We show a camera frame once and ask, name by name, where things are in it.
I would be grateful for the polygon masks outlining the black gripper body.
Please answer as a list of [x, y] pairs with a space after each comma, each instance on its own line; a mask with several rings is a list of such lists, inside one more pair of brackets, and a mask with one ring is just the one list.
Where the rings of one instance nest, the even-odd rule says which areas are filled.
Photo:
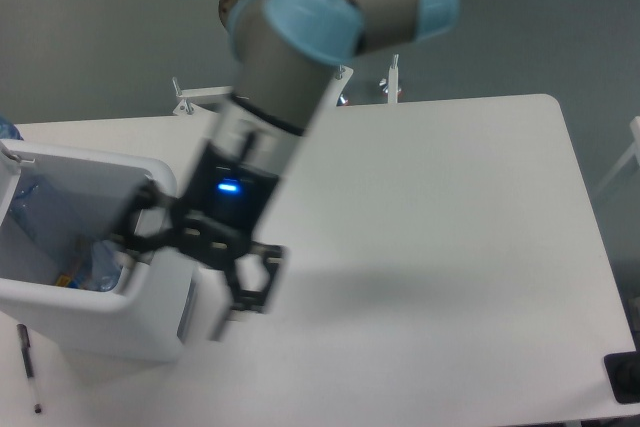
[[279, 177], [249, 164], [257, 141], [235, 154], [207, 143], [183, 194], [172, 206], [175, 247], [215, 270], [246, 255]]

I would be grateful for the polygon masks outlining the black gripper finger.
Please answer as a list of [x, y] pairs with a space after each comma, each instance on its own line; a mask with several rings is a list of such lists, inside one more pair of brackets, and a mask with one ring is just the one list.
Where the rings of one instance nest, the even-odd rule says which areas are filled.
[[228, 266], [222, 269], [230, 292], [230, 302], [219, 319], [213, 324], [208, 337], [210, 341], [220, 341], [222, 339], [225, 326], [232, 320], [234, 313], [251, 312], [263, 314], [268, 306], [271, 290], [276, 284], [281, 267], [284, 265], [286, 249], [281, 245], [253, 241], [248, 254], [260, 260], [267, 279], [260, 289], [250, 290], [244, 288], [241, 284], [236, 260], [232, 260]]
[[[111, 224], [108, 239], [131, 260], [131, 265], [153, 257], [158, 250], [175, 246], [177, 226], [171, 214], [176, 201], [177, 198], [162, 191], [156, 181], [145, 181], [124, 202]], [[135, 220], [145, 212], [154, 211], [162, 214], [161, 227], [152, 234], [138, 234]]]

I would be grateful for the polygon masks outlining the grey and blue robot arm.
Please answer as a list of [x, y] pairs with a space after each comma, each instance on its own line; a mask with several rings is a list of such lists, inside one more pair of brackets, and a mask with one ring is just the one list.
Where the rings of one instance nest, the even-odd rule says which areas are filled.
[[224, 275], [226, 312], [261, 313], [285, 250], [255, 228], [337, 70], [352, 58], [449, 31], [460, 0], [234, 0], [221, 15], [241, 71], [183, 193], [148, 180], [110, 237], [128, 257], [172, 248]]

